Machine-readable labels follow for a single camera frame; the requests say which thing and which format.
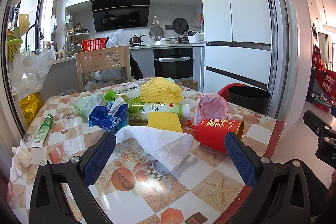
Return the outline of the green plastic basket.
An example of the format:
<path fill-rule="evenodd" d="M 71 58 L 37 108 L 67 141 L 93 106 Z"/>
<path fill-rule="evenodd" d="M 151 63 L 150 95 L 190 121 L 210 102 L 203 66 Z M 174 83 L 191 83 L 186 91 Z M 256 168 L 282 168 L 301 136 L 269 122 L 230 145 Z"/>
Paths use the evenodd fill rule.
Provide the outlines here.
<path fill-rule="evenodd" d="M 22 39 L 13 39 L 7 42 L 7 61 L 12 62 L 16 54 L 21 50 Z"/>

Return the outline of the black trash bin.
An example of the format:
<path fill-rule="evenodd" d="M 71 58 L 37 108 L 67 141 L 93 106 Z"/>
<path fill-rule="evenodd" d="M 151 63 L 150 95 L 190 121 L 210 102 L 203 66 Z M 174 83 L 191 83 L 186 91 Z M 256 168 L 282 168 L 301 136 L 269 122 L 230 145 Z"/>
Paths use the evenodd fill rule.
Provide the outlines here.
<path fill-rule="evenodd" d="M 227 91 L 227 101 L 254 112 L 267 115 L 271 95 L 251 86 L 231 86 Z"/>

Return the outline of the white plastic bag on counter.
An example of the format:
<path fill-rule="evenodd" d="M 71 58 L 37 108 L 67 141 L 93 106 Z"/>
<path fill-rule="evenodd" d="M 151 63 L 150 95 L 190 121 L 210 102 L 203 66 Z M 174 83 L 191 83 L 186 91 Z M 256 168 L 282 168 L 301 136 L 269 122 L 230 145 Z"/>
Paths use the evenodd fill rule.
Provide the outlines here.
<path fill-rule="evenodd" d="M 117 30 L 106 42 L 106 47 L 119 47 L 127 46 L 129 44 L 129 38 L 127 37 L 125 30 Z"/>

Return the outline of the black built-in oven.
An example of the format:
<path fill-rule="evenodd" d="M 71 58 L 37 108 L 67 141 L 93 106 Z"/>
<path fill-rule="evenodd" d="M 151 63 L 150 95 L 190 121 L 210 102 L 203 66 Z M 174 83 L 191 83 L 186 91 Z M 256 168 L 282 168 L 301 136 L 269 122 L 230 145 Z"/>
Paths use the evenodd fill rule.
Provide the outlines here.
<path fill-rule="evenodd" d="M 192 48 L 164 48 L 153 51 L 155 77 L 190 79 L 193 77 Z"/>

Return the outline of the yellow bowl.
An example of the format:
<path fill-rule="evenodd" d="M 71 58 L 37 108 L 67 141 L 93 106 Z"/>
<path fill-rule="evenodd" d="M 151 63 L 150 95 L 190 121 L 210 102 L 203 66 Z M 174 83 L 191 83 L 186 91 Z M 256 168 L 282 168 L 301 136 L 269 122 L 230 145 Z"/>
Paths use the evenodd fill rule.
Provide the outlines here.
<path fill-rule="evenodd" d="M 20 36 L 26 34 L 30 27 L 29 14 L 19 14 Z"/>

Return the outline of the grey round plate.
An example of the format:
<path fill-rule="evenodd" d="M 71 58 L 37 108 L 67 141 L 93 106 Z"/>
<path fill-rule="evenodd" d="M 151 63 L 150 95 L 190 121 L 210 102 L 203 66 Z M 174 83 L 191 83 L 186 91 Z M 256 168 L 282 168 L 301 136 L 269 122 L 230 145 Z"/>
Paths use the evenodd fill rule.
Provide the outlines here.
<path fill-rule="evenodd" d="M 164 30 L 161 26 L 153 26 L 149 31 L 149 36 L 154 41 L 160 41 L 164 37 Z"/>

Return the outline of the green toothpaste tube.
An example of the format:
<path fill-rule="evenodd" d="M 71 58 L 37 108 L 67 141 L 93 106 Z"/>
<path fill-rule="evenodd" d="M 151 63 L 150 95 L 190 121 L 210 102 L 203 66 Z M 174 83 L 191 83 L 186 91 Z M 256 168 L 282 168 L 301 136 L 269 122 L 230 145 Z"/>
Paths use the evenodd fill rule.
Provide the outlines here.
<path fill-rule="evenodd" d="M 48 114 L 34 136 L 33 142 L 31 143 L 32 148 L 43 148 L 45 139 L 52 128 L 53 122 L 54 116 Z"/>

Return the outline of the green snack bag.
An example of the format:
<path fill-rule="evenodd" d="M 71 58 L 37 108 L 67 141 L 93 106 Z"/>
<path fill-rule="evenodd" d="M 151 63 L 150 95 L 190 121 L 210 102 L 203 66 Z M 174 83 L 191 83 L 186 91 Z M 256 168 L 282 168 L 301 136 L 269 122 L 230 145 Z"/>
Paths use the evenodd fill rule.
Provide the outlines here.
<path fill-rule="evenodd" d="M 139 102 L 139 88 L 124 89 L 120 91 L 115 91 L 113 89 L 109 90 L 105 95 L 104 99 L 106 102 L 114 102 L 118 97 L 121 97 L 125 102 Z"/>

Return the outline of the brown cooking pot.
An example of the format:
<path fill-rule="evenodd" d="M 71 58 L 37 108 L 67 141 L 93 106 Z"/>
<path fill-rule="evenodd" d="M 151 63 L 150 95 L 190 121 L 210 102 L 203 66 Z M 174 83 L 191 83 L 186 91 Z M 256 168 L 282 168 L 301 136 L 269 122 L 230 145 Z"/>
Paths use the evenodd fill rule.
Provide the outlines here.
<path fill-rule="evenodd" d="M 142 37 L 145 36 L 145 35 L 141 35 L 141 36 L 137 36 L 137 35 L 133 35 L 131 38 L 130 38 L 130 41 L 129 41 L 129 44 L 131 47 L 136 47 L 136 46 L 141 46 L 142 44 Z"/>

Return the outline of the gold foil bag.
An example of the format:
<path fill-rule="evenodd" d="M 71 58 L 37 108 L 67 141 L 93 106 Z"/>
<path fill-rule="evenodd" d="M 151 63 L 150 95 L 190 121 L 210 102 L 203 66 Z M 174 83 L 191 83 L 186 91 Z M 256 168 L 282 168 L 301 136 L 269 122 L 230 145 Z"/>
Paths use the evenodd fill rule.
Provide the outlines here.
<path fill-rule="evenodd" d="M 19 100 L 20 108 L 28 125 L 34 120 L 43 104 L 44 102 L 40 92 L 32 93 Z"/>

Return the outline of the beige plastic chair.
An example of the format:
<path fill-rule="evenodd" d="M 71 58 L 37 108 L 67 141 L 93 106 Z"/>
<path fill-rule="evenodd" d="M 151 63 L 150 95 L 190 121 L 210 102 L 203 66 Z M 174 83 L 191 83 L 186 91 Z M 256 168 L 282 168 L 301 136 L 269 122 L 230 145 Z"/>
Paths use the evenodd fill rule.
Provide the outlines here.
<path fill-rule="evenodd" d="M 129 53 L 129 46 L 109 47 L 76 53 L 75 60 L 80 91 L 84 91 L 83 75 L 95 71 L 125 68 L 127 75 L 126 81 L 131 81 Z"/>

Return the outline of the red plastic basket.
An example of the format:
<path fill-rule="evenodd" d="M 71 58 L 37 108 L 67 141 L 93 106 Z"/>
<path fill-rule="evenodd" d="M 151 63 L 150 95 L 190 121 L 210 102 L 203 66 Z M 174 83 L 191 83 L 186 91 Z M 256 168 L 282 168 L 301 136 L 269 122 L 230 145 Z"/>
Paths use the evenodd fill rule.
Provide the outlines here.
<path fill-rule="evenodd" d="M 83 40 L 81 42 L 81 46 L 85 52 L 100 50 L 105 47 L 105 41 L 106 41 L 106 38 L 95 38 L 95 39 Z"/>

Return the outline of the green coconut water bottle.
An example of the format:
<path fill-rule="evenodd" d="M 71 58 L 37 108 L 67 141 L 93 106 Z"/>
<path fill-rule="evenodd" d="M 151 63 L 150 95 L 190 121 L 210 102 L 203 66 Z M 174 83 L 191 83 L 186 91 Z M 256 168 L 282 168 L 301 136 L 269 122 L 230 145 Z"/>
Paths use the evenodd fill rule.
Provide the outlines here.
<path fill-rule="evenodd" d="M 190 105 L 179 103 L 130 103 L 128 111 L 131 121 L 147 121 L 149 113 L 154 112 L 172 112 L 182 119 L 190 117 Z"/>

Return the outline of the crumpled white tissue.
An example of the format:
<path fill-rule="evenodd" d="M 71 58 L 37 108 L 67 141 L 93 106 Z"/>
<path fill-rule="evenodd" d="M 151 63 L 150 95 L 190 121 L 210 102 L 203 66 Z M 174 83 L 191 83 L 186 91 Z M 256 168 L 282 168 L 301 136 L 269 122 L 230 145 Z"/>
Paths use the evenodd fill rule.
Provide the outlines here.
<path fill-rule="evenodd" d="M 15 182 L 23 173 L 23 168 L 31 165 L 32 156 L 24 141 L 20 140 L 18 147 L 12 147 L 12 164 L 10 168 L 10 181 Z"/>

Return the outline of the clear plastic bag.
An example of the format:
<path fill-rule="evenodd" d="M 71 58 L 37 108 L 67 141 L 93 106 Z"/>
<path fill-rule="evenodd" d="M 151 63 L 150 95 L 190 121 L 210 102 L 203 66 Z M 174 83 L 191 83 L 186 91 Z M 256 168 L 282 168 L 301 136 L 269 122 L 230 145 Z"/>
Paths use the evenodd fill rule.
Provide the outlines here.
<path fill-rule="evenodd" d="M 11 74 L 12 93 L 21 100 L 41 91 L 51 68 L 52 57 L 49 49 L 42 49 L 39 55 L 31 51 L 16 54 Z"/>

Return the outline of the light green plastic bag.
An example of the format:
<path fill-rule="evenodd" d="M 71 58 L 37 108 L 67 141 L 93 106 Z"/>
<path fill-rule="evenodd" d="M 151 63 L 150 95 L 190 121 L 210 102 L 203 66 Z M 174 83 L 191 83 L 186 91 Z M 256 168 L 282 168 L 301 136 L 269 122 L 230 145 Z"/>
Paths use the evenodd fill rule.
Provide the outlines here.
<path fill-rule="evenodd" d="M 96 106 L 105 105 L 104 94 L 96 93 L 86 96 L 73 103 L 74 109 L 84 118 L 89 118 L 90 113 Z"/>

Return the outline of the cardboard box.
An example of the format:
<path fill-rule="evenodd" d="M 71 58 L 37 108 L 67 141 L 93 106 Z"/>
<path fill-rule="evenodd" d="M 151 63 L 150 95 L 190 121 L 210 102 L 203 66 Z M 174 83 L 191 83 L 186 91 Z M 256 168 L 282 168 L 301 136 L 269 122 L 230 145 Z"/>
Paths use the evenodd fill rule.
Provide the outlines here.
<path fill-rule="evenodd" d="M 181 81 L 178 81 L 178 83 L 189 89 L 193 89 L 193 90 L 199 89 L 199 83 L 196 80 L 181 80 Z"/>

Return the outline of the pink plastic bag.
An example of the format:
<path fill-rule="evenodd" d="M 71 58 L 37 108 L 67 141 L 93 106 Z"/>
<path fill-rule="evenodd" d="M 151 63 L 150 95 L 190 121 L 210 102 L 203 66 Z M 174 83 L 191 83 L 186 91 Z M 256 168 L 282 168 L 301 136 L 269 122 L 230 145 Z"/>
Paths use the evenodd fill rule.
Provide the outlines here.
<path fill-rule="evenodd" d="M 203 119 L 226 119 L 228 110 L 228 103 L 222 96 L 201 94 L 197 100 L 193 125 L 197 126 Z"/>

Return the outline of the black range hood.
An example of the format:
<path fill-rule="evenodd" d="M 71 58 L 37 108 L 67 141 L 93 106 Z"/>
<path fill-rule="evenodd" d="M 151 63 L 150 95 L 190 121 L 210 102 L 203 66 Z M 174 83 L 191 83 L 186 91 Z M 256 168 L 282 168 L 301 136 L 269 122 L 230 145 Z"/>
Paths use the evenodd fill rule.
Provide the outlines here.
<path fill-rule="evenodd" d="M 93 0 L 96 32 L 147 27 L 151 0 Z"/>

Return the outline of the white paper towel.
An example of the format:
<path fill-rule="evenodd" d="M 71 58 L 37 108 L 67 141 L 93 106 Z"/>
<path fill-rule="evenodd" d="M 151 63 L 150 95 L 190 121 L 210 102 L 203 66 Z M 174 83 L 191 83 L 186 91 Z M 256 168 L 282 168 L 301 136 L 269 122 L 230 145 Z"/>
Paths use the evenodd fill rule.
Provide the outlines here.
<path fill-rule="evenodd" d="M 117 143 L 135 139 L 143 150 L 170 172 L 178 169 L 190 154 L 194 138 L 184 132 L 167 131 L 146 126 L 125 126 L 116 133 Z"/>

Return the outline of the round baking pan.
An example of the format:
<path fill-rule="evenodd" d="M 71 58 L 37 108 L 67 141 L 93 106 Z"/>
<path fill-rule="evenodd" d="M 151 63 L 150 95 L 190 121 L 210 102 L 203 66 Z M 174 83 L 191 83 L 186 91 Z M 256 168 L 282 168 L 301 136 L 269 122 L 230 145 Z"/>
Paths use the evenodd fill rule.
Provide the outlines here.
<path fill-rule="evenodd" d="M 179 35 L 184 35 L 189 30 L 189 24 L 183 18 L 176 18 L 173 21 L 173 30 Z"/>

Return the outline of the yellow sponge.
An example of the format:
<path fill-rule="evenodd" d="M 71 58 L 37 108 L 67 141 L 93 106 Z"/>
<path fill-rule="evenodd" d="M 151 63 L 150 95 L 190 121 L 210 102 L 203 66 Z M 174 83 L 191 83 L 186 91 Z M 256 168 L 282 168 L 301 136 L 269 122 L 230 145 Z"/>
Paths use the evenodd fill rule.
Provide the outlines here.
<path fill-rule="evenodd" d="M 178 114 L 173 112 L 150 112 L 147 126 L 161 130 L 183 132 Z"/>

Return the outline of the white rice cooker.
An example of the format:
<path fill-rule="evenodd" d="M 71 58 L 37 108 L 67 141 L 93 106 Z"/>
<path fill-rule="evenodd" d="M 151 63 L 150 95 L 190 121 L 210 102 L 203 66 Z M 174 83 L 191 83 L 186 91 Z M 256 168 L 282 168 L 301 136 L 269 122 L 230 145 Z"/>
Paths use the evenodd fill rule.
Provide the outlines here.
<path fill-rule="evenodd" d="M 190 44 L 203 44 L 205 42 L 205 34 L 199 31 L 193 31 L 189 34 L 188 40 Z"/>

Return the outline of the red paper cup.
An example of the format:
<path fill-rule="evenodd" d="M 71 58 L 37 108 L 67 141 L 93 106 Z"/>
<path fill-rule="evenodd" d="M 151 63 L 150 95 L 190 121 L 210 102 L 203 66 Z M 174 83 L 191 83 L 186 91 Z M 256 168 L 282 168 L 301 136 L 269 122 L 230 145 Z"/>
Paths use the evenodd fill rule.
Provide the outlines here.
<path fill-rule="evenodd" d="M 199 143 L 226 153 L 224 139 L 232 132 L 242 139 L 244 131 L 243 120 L 202 119 L 196 126 L 190 120 L 187 124 L 194 130 L 193 137 Z"/>

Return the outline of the black kitchen faucet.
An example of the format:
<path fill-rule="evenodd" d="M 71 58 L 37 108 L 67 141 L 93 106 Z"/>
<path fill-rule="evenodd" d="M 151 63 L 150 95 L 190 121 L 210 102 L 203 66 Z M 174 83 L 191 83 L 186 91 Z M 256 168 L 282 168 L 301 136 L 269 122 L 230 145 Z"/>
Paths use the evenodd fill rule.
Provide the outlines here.
<path fill-rule="evenodd" d="M 31 51 L 31 47 L 28 45 L 28 34 L 30 30 L 34 29 L 34 52 L 39 49 L 40 41 L 44 39 L 44 35 L 42 33 L 41 27 L 38 24 L 33 24 L 29 26 L 29 29 L 26 32 L 25 36 L 25 50 Z"/>

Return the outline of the white refrigerator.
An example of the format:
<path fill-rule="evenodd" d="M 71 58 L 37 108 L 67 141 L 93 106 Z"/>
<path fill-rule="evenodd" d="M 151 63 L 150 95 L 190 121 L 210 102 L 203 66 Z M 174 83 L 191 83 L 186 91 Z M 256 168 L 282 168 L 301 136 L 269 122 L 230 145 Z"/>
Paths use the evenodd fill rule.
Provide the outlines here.
<path fill-rule="evenodd" d="M 272 60 L 268 0 L 202 0 L 205 28 L 203 90 L 241 83 L 267 89 Z"/>

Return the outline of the yellow foam fruit net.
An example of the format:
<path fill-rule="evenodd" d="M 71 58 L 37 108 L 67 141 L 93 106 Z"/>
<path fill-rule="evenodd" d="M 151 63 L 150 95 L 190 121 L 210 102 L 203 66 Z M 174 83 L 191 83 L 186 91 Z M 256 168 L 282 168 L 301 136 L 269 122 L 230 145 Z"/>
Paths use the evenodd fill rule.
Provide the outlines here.
<path fill-rule="evenodd" d="M 184 97 L 182 89 L 176 83 L 156 77 L 142 84 L 139 98 L 143 103 L 179 103 Z"/>

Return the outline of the blue plastic bag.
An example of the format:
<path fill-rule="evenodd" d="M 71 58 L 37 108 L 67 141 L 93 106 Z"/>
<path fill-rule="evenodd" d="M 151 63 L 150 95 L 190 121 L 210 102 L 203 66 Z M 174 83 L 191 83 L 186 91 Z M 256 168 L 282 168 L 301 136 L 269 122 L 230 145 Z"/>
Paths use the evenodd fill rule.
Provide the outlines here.
<path fill-rule="evenodd" d="M 121 105 L 117 112 L 112 115 L 108 113 L 106 106 L 96 106 L 89 115 L 89 127 L 97 126 L 104 131 L 117 132 L 129 124 L 128 105 Z"/>

